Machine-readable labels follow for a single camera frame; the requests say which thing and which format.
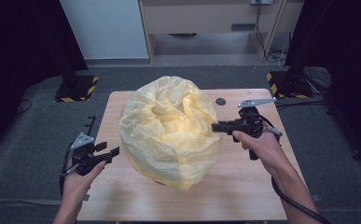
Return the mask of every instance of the wooden tabletop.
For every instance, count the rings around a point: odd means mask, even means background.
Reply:
[[[265,89],[202,90],[215,106],[218,120],[239,118],[237,107],[245,98],[270,99]],[[183,191],[156,183],[133,169],[118,133],[119,114],[132,91],[111,93],[95,144],[107,142],[107,152],[120,147],[119,155],[107,164],[92,183],[78,220],[196,221],[196,220],[283,220],[285,211],[272,189],[271,177],[261,161],[250,161],[247,151],[232,136],[223,134],[216,164],[200,183]],[[215,99],[224,98],[225,105]],[[261,115],[284,135],[281,145],[292,164],[299,165],[274,103],[258,105]]]

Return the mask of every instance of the tripod base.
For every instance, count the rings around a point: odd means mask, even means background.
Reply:
[[[295,85],[288,85],[285,81],[286,71],[271,71],[267,74],[273,95],[277,98],[310,98],[312,90],[307,82],[300,80]]]
[[[54,102],[88,101],[90,99],[99,78],[96,76],[79,76],[77,78],[80,83],[79,89],[73,91],[63,81],[55,94]]]

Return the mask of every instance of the yellow plastic bag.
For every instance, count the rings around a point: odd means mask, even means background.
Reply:
[[[215,109],[191,81],[161,77],[135,91],[119,118],[119,134],[133,168],[183,190],[215,164],[221,134],[212,132]]]

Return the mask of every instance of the white wall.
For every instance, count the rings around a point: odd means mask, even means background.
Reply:
[[[148,59],[138,0],[61,0],[86,60]]]

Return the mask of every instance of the wire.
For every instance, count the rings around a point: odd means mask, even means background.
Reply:
[[[67,167],[67,162],[69,160],[69,152],[70,152],[70,147],[71,146],[72,146],[72,143],[69,144],[69,147],[66,149],[66,152],[64,154],[63,165],[62,165],[62,174],[65,174],[67,172],[66,167]],[[63,196],[63,184],[64,184],[64,175],[60,175],[60,177],[59,177],[59,188],[61,190],[61,196]]]
[[[267,51],[265,50],[264,47],[264,40],[262,38],[261,32],[259,31],[259,17],[261,15],[261,0],[257,0],[257,21],[256,21],[256,36],[257,36],[257,40],[259,45],[262,47],[262,49],[264,50],[264,57],[265,58],[267,56]]]
[[[295,104],[282,104],[282,103],[278,103],[278,102],[275,102],[275,103],[277,104],[276,108],[278,108],[278,111],[281,111],[290,106],[296,106],[296,105],[327,105],[326,101],[310,101],[310,102],[295,103]]]
[[[279,197],[281,199],[283,199],[285,202],[287,202],[288,204],[290,204],[291,206],[297,208],[299,211],[305,213],[306,215],[318,220],[320,223],[323,224],[330,224],[331,222],[329,222],[327,219],[325,219],[324,217],[320,216],[319,214],[315,213],[314,211],[310,210],[309,208],[294,202],[293,200],[291,200],[290,198],[288,198],[287,196],[285,196],[278,188],[275,180],[273,179],[273,177],[271,178],[271,182],[272,182],[272,186],[273,189],[275,190],[275,192],[279,195]]]

